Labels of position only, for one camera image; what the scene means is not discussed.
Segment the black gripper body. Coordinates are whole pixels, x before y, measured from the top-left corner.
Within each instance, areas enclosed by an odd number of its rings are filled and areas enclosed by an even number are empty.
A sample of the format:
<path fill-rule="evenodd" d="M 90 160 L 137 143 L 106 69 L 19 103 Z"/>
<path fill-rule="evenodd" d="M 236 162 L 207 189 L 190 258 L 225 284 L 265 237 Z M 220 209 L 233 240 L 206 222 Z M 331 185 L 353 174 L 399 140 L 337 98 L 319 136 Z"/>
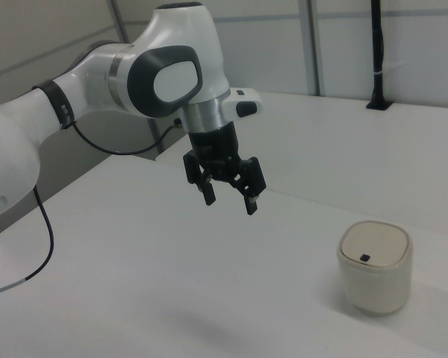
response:
<path fill-rule="evenodd" d="M 231 162 L 240 159 L 234 123 L 188 136 L 201 171 L 206 170 L 214 180 L 231 181 Z"/>

